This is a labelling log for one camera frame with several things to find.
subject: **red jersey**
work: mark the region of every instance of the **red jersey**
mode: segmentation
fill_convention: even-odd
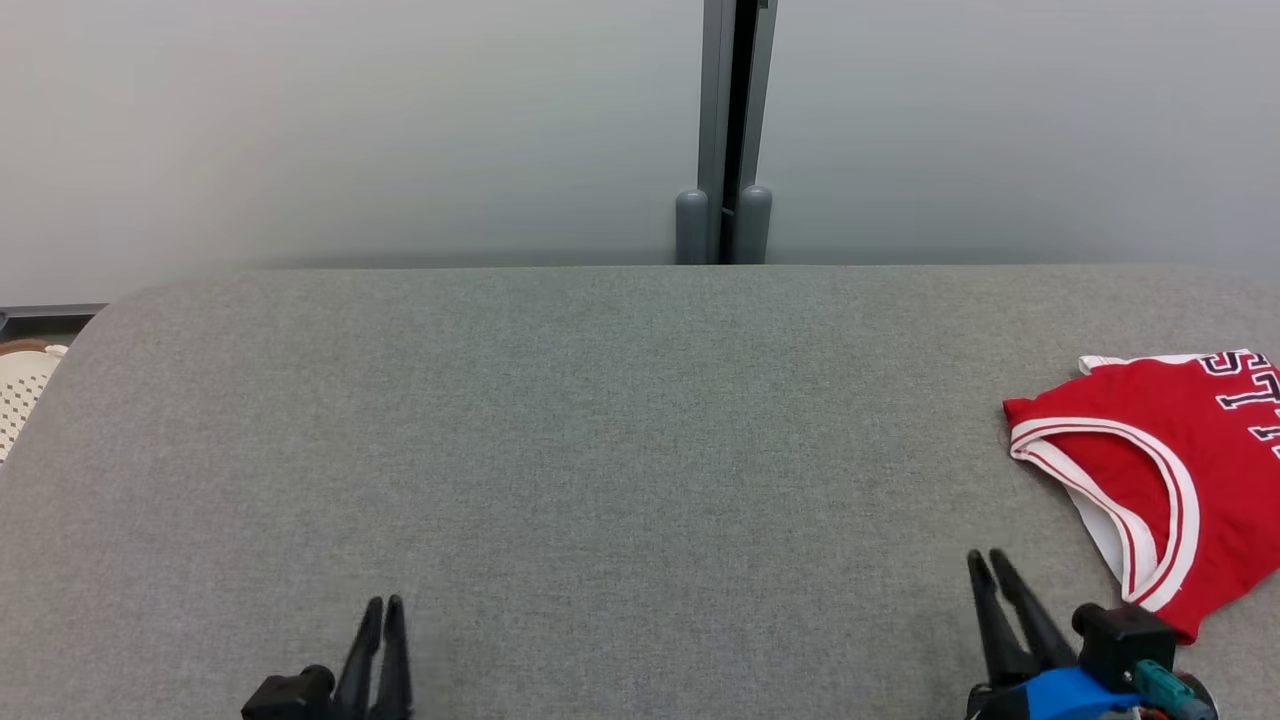
[[[1010,454],[1068,488],[1124,600],[1193,642],[1280,568],[1280,374],[1248,350],[1080,370],[1005,402]]]

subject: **white wall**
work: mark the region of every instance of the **white wall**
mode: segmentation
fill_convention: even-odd
[[[669,263],[701,18],[0,0],[0,306],[229,265]]]
[[[778,263],[1280,269],[1280,5],[780,0]]]

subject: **teal connector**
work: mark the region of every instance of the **teal connector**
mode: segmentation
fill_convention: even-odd
[[[1217,720],[1217,712],[1197,698],[1187,683],[1151,660],[1143,660],[1134,667],[1133,687],[1143,700],[1174,720]]]

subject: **white trim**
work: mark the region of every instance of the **white trim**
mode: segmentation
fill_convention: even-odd
[[[1156,538],[1147,523],[1112,500],[1083,468],[1046,439],[1025,442],[1012,456],[1044,470],[1068,488],[1084,527],[1120,582],[1121,596],[1126,602],[1133,601],[1139,583],[1156,571]]]
[[[1076,432],[1123,437],[1146,451],[1160,469],[1165,489],[1169,492],[1169,542],[1156,569],[1133,592],[1137,602],[1144,609],[1160,610],[1172,600],[1196,560],[1196,547],[1199,542],[1199,500],[1190,471],[1169,446],[1149,433],[1125,423],[1100,418],[1041,418],[1019,423],[1011,432],[1014,443],[1010,455],[1021,459],[1015,452],[1024,451],[1032,441]]]
[[[1184,363],[1190,363],[1193,360],[1199,360],[1204,354],[1199,355],[1151,355],[1147,357],[1107,357],[1105,355],[1083,355],[1080,356],[1080,372],[1085,375],[1089,370],[1094,368],[1101,368],[1103,365],[1130,365],[1138,360],[1156,360],[1158,363],[1165,363],[1166,365],[1181,365]]]

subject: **gray fabric surface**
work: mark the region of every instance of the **gray fabric surface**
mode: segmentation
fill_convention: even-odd
[[[1116,588],[1001,400],[1280,351],[1169,268],[288,272],[109,307],[0,477],[4,717],[237,717],[407,603],[424,717],[957,717],[964,553]],[[1280,694],[1280,583],[1181,665]]]

